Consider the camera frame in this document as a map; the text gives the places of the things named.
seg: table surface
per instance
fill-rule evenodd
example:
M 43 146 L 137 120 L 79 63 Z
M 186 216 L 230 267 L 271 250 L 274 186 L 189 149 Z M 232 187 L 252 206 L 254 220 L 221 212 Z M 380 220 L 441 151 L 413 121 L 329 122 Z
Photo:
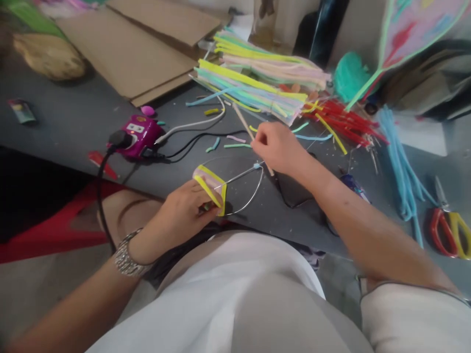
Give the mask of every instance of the table surface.
M 13 53 L 6 58 L 0 75 L 0 144 L 85 173 L 97 173 L 96 166 L 88 160 L 88 152 L 97 150 L 104 153 L 109 135 L 120 129 L 132 114 L 138 113 L 136 108 L 95 73 L 78 82 L 58 84 L 32 72 L 21 57 Z M 219 107 L 217 100 L 208 105 L 186 107 L 186 102 L 194 101 L 197 96 L 204 94 L 207 94 L 207 91 L 203 88 L 190 84 L 155 101 L 152 106 L 158 112 L 158 119 L 167 123 L 164 128 L 168 130 L 174 126 L 204 119 L 205 110 Z M 7 104 L 7 100 L 11 98 L 27 101 L 39 124 L 20 125 Z M 249 114 L 242 114 L 249 124 L 257 126 L 260 123 Z M 222 120 L 207 132 L 229 133 L 240 129 L 243 129 L 243 126 L 235 112 L 229 108 Z M 320 124 L 311 123 L 299 134 L 319 136 L 323 132 L 324 128 Z M 170 155 L 198 133 L 200 131 L 195 130 L 178 132 L 170 137 L 159 152 Z M 241 134 L 240 137 L 249 139 L 247 134 Z M 177 163 L 135 164 L 116 154 L 110 158 L 109 164 L 120 175 L 118 182 L 165 198 L 191 179 L 192 172 L 199 164 L 211 159 L 221 157 L 208 162 L 208 167 L 226 180 L 257 161 L 251 149 L 223 148 L 224 144 L 235 143 L 225 138 L 221 139 L 216 151 L 206 153 L 206 148 L 212 146 L 214 141 L 215 137 L 202 137 L 184 159 Z M 311 142 L 301 140 L 301 144 L 307 147 Z M 467 203 L 467 200 L 471 200 L 471 195 L 466 182 L 469 180 L 469 168 L 463 169 L 466 164 L 461 164 L 465 161 L 456 161 L 453 159 L 456 156 L 453 155 L 438 157 L 408 146 L 405 146 L 405 150 L 424 185 L 433 190 L 433 176 L 439 175 L 450 203 L 456 207 L 460 205 L 460 213 L 465 221 L 471 224 L 471 210 Z M 315 153 L 318 160 L 336 175 L 339 175 L 339 166 L 347 168 L 348 155 L 344 156 L 332 140 L 324 143 L 314 142 L 309 151 Z M 397 212 L 398 195 L 386 149 L 380 148 L 378 155 L 380 175 L 375 174 L 371 157 L 364 149 L 353 152 L 350 172 L 363 186 L 372 204 L 412 236 L 412 224 L 403 222 Z M 252 172 L 229 185 L 228 202 L 234 209 L 243 206 L 253 194 L 260 178 L 259 173 Z M 293 203 L 309 196 L 306 190 L 286 178 L 282 178 L 282 188 Z M 471 281 L 468 277 L 471 261 L 446 258 L 433 250 L 426 226 L 431 205 L 418 202 L 418 207 L 420 224 L 424 226 L 426 250 L 457 286 L 471 297 Z M 289 209 L 282 202 L 280 194 L 267 175 L 263 176 L 260 189 L 251 204 L 228 218 L 261 232 L 348 257 L 343 242 L 333 236 L 325 226 L 322 212 L 316 202 L 311 200 L 299 208 Z

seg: wooden stick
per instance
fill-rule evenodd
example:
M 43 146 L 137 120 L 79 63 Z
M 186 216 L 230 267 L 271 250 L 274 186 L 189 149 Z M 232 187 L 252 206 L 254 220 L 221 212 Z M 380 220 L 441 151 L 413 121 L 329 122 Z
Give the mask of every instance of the wooden stick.
M 252 139 L 252 141 L 255 140 L 255 137 L 251 131 L 251 129 L 249 129 L 249 126 L 247 125 L 247 122 L 245 121 L 244 119 L 244 116 L 242 115 L 242 113 L 240 112 L 239 110 L 239 107 L 237 106 L 237 104 L 232 104 L 232 107 L 234 108 L 237 116 L 239 117 L 240 121 L 242 122 L 242 125 L 244 125 L 244 128 L 247 130 L 247 133 L 249 134 L 250 138 Z M 268 171 L 270 172 L 270 175 L 273 177 L 275 176 L 275 172 L 273 171 L 273 169 L 271 169 L 267 163 L 265 163 Z

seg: scissors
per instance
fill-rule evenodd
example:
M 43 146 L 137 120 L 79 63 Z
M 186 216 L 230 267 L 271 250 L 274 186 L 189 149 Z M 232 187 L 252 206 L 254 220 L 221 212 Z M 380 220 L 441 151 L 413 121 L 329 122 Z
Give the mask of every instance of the scissors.
M 459 213 L 451 211 L 450 205 L 446 200 L 445 193 L 443 192 L 442 184 L 437 176 L 435 176 L 435 189 L 437 191 L 440 208 L 435 208 L 432 222 L 430 224 L 430 232 L 432 234 L 433 242 L 443 255 L 471 260 L 471 229 L 465 223 L 463 218 L 461 218 Z M 446 220 L 445 213 L 448 214 L 449 223 Z M 445 248 L 438 234 L 439 223 L 448 240 L 450 251 Z M 467 243 L 465 244 L 465 247 L 463 247 L 463 243 L 460 238 L 460 226 L 463 238 Z

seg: brown cardboard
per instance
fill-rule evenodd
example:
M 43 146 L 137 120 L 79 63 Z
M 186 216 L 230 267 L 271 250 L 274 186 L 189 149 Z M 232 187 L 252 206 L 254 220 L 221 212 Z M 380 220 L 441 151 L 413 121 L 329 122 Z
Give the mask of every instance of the brown cardboard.
M 144 92 L 149 101 L 158 97 L 151 98 L 150 92 L 160 86 L 156 92 L 162 93 L 196 66 L 194 60 L 106 7 L 58 20 L 57 25 L 116 91 L 130 100 Z
M 184 73 L 183 75 L 178 76 L 166 83 L 163 83 L 162 85 L 151 89 L 149 92 L 146 92 L 139 97 L 134 98 L 131 100 L 131 104 L 139 107 L 154 100 L 155 98 L 163 96 L 165 93 L 170 92 L 177 87 L 182 86 L 183 84 L 191 81 L 191 77 L 188 76 L 189 73 L 191 73 L 191 71 Z
M 221 25 L 216 17 L 171 1 L 109 0 L 106 5 L 189 46 L 196 45 Z

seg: red plastic stool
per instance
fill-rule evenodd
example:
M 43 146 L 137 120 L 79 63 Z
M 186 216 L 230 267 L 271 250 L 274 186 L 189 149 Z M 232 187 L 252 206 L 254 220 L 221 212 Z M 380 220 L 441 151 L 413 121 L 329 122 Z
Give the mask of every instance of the red plastic stool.
M 103 198 L 124 189 L 122 185 L 102 181 Z M 59 212 L 42 223 L 0 244 L 0 263 L 66 252 L 107 242 L 101 231 L 79 231 L 70 222 L 85 207 L 96 201 L 96 184 L 88 184 Z

